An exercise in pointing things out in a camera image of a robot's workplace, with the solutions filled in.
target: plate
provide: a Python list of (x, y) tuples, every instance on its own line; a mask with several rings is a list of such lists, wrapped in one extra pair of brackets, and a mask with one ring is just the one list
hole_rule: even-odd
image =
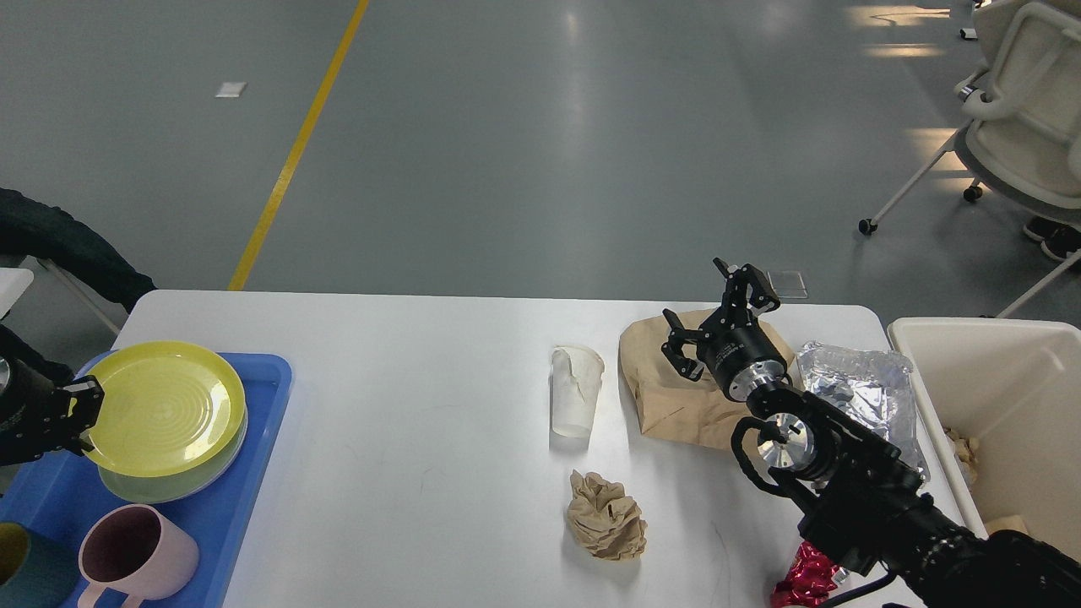
[(97, 475), (102, 483), (110, 492), (124, 499), (128, 502), (139, 502), (144, 504), (159, 504), (183, 498), (206, 488), (222, 476), (223, 473), (240, 453), (240, 447), (244, 444), (248, 435), (248, 417), (244, 417), (240, 425), (240, 431), (233, 435), (232, 439), (222, 451), (214, 454), (214, 458), (200, 464), (195, 468), (166, 475), (164, 477), (129, 477), (119, 473), (114, 473), (97, 467)]
[(187, 342), (146, 342), (91, 368), (105, 391), (86, 432), (95, 464), (129, 477), (189, 471), (221, 452), (244, 420), (244, 388), (216, 353)]

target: crumpled foil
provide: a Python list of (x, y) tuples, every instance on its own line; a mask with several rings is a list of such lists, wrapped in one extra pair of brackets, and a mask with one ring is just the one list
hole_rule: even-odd
[(796, 559), (788, 569), (788, 576), (773, 587), (770, 607), (819, 606), (829, 599), (829, 592), (837, 589), (839, 581), (836, 577), (840, 571), (840, 566), (803, 541), (796, 550)]
[(916, 438), (912, 362), (900, 353), (853, 351), (808, 342), (797, 361), (803, 388), (900, 449), (900, 460), (930, 480)]

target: black pants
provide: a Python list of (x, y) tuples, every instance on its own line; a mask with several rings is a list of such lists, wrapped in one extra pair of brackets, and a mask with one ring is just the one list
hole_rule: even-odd
[[(52, 260), (129, 313), (139, 298), (157, 289), (150, 277), (135, 272), (108, 241), (63, 209), (4, 188), (0, 188), (0, 254)], [(0, 355), (19, 358), (54, 382), (71, 378), (67, 366), (46, 360), (2, 326)]]

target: yellow floor line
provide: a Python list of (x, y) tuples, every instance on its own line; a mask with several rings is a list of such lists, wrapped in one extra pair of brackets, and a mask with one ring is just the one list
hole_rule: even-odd
[(301, 132), (296, 134), (296, 141), (293, 142), (293, 147), (289, 150), (285, 166), (281, 168), (281, 173), (278, 174), (278, 182), (275, 183), (273, 190), (270, 191), (270, 198), (267, 199), (267, 204), (263, 208), (263, 214), (259, 215), (259, 221), (255, 224), (255, 229), (252, 230), (252, 238), (248, 240), (248, 247), (244, 248), (244, 253), (240, 256), (240, 263), (237, 264), (237, 269), (232, 273), (232, 280), (229, 281), (229, 291), (244, 289), (244, 283), (248, 282), (248, 277), (252, 274), (255, 259), (259, 256), (259, 250), (263, 249), (263, 241), (266, 240), (267, 233), (270, 232), (273, 219), (278, 214), (278, 208), (281, 207), (281, 199), (285, 197), (285, 190), (289, 189), (289, 184), (293, 181), (293, 173), (296, 171), (296, 166), (301, 162), (301, 157), (304, 156), (304, 148), (307, 147), (308, 138), (311, 137), (311, 131), (315, 130), (316, 123), (319, 122), (319, 115), (323, 111), (326, 97), (331, 94), (334, 80), (337, 79), (338, 70), (342, 68), (342, 62), (345, 61), (345, 55), (349, 52), (349, 44), (352, 43), (353, 35), (357, 34), (360, 19), (363, 18), (364, 11), (368, 10), (368, 2), (369, 0), (357, 2), (357, 8), (352, 12), (349, 25), (345, 28), (345, 34), (342, 35), (342, 41), (338, 42), (337, 50), (334, 51), (334, 58), (331, 60), (331, 65), (326, 67), (323, 81), (319, 84), (316, 98), (311, 101), (311, 107), (308, 108), (308, 116), (304, 118)]

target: trash bin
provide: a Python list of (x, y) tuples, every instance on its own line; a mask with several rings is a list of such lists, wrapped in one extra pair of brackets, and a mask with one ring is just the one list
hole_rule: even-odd
[[(917, 406), (964, 524), (1019, 515), (1030, 536), (1081, 559), (1081, 331), (1052, 321), (897, 319)], [(966, 488), (943, 425), (979, 439)]]

